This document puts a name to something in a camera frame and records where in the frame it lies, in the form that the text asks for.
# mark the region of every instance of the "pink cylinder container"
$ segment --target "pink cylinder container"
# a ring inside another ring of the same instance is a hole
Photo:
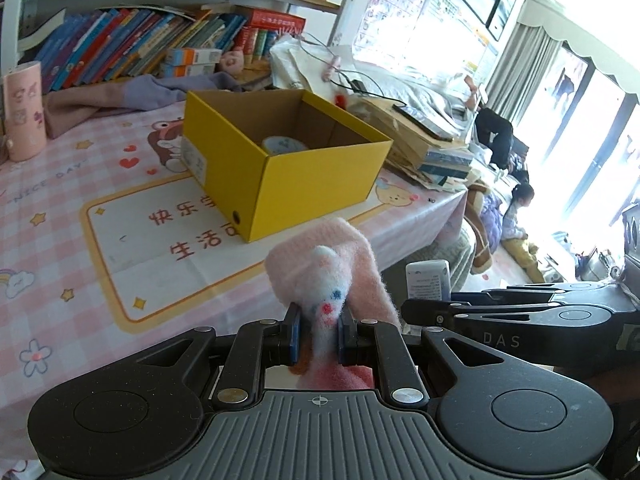
[[[18,65],[2,78],[4,133],[9,158],[27,160],[47,143],[42,107],[40,62]]]

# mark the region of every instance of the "yellow pants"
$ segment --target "yellow pants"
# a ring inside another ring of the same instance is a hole
[[[545,283],[542,272],[538,269],[538,259],[536,258],[538,246],[536,244],[520,238],[502,240],[501,243],[506,251],[513,256],[513,259],[516,260],[516,263],[525,270],[533,283]]]

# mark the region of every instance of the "crosshair logo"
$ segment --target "crosshair logo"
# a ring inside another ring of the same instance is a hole
[[[326,397],[323,397],[322,395],[318,395],[316,397],[314,397],[313,399],[311,399],[309,402],[314,403],[316,406],[324,406],[326,403],[331,402],[329,399],[327,399]]]

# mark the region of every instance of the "curtain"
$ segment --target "curtain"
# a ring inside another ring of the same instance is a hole
[[[517,23],[487,85],[488,107],[516,127],[561,46],[543,27]]]

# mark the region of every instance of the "child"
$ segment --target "child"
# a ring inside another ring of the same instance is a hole
[[[511,204],[502,219],[502,246],[513,256],[533,283],[545,283],[542,272],[538,269],[536,253],[538,247],[529,242],[529,235],[518,225],[518,209],[528,207],[535,193],[531,184],[518,184],[511,191]]]

